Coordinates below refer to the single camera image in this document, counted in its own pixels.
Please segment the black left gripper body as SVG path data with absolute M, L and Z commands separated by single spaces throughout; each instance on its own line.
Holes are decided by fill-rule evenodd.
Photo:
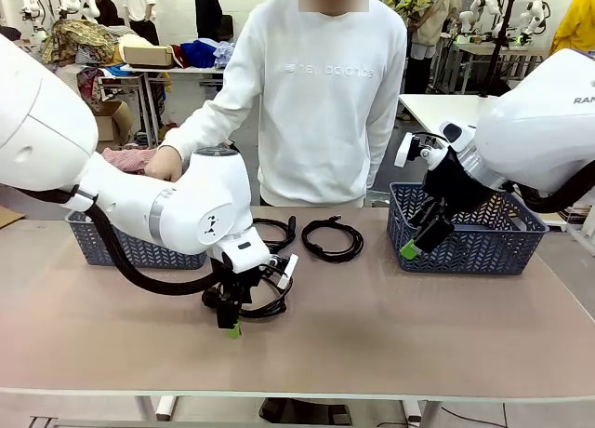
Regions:
M 219 280 L 216 289 L 218 290 L 217 304 L 221 299 L 238 300 L 240 286 L 251 286 L 255 288 L 259 285 L 262 272 L 257 266 L 242 273 L 235 273 L 229 266 L 221 261 L 211 260 L 212 272 Z

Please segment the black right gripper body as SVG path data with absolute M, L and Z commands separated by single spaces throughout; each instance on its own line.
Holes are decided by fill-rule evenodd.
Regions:
M 492 197 L 493 191 L 473 179 L 461 166 L 452 149 L 434 169 L 428 169 L 422 190 L 438 202 L 446 212 L 471 213 Z

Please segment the person's right hand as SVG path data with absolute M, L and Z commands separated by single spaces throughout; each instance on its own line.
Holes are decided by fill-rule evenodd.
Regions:
M 178 151 L 170 146 L 160 147 L 144 168 L 144 175 L 162 181 L 177 181 L 183 163 Z

